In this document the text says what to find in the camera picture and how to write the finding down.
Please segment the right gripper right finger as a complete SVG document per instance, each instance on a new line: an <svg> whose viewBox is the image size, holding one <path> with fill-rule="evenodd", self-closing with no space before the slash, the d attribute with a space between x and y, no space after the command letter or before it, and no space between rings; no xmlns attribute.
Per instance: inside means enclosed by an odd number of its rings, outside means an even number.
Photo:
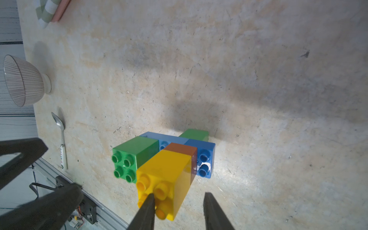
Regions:
<svg viewBox="0 0 368 230"><path fill-rule="evenodd" d="M206 230L235 230L212 193L206 192L203 203Z"/></svg>

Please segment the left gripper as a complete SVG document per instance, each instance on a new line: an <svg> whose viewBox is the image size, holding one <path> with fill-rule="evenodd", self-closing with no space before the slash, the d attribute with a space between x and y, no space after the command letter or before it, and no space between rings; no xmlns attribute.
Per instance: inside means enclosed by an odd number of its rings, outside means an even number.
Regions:
<svg viewBox="0 0 368 230"><path fill-rule="evenodd" d="M1 156L18 154L1 166L1 188L47 151L48 147L40 138L1 141ZM2 215L1 229L60 230L83 198L84 194L78 184L64 186Z"/></svg>

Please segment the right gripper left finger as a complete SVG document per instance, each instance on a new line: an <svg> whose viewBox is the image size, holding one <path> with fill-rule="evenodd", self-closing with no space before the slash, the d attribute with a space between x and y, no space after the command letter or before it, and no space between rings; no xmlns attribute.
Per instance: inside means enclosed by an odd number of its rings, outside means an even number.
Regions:
<svg viewBox="0 0 368 230"><path fill-rule="evenodd" d="M154 230L155 198L151 193L145 199L127 230Z"/></svg>

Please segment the yellow lego brick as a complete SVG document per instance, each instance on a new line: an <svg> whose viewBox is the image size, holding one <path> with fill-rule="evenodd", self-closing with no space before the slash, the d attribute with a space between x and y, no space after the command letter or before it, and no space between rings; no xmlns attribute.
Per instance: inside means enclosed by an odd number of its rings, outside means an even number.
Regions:
<svg viewBox="0 0 368 230"><path fill-rule="evenodd" d="M177 153L161 150L136 171L138 207L149 194L155 198L155 214L173 221L190 189L190 173Z"/></svg>

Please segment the dark blue lego brick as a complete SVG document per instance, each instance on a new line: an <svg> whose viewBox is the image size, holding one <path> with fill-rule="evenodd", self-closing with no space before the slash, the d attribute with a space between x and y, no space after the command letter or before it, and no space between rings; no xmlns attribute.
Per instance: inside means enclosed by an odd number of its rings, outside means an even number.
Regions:
<svg viewBox="0 0 368 230"><path fill-rule="evenodd" d="M207 141L189 139L185 145L197 148L197 175L211 178L214 167L216 144Z"/></svg>

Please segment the green lego brick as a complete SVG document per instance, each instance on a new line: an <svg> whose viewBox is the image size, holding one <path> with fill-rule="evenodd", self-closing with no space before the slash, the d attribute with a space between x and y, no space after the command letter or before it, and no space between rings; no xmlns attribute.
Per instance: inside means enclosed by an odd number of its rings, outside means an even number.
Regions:
<svg viewBox="0 0 368 230"><path fill-rule="evenodd" d="M159 152L159 141L146 137L134 137L112 149L114 176L136 183L136 171L156 153Z"/></svg>

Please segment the orange lego brick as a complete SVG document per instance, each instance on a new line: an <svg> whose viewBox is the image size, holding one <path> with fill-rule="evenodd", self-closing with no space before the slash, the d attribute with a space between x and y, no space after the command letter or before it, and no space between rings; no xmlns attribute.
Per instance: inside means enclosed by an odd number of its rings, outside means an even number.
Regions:
<svg viewBox="0 0 368 230"><path fill-rule="evenodd" d="M185 172L190 173L190 184L192 184L197 173L197 147L171 143L164 150L177 153L181 160L185 160Z"/></svg>

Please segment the light blue long lego brick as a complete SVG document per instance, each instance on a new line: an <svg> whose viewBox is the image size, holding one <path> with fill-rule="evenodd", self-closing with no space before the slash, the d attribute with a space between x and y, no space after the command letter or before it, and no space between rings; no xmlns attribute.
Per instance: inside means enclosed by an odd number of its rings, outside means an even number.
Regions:
<svg viewBox="0 0 368 230"><path fill-rule="evenodd" d="M187 138L170 136L165 134L146 132L140 135L141 137L146 137L159 141L159 151L165 149L169 144L176 143L185 145L185 143L189 140Z"/></svg>

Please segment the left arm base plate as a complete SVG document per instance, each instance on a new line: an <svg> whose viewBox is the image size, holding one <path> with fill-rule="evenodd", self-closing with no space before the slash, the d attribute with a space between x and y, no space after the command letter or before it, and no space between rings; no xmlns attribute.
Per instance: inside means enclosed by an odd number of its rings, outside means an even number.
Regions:
<svg viewBox="0 0 368 230"><path fill-rule="evenodd" d="M71 184L62 176L56 177L56 186L62 187ZM79 204L78 210L81 211L83 220L88 221L91 224L95 224L97 221L97 205L90 199L89 196L84 195L82 202Z"/></svg>

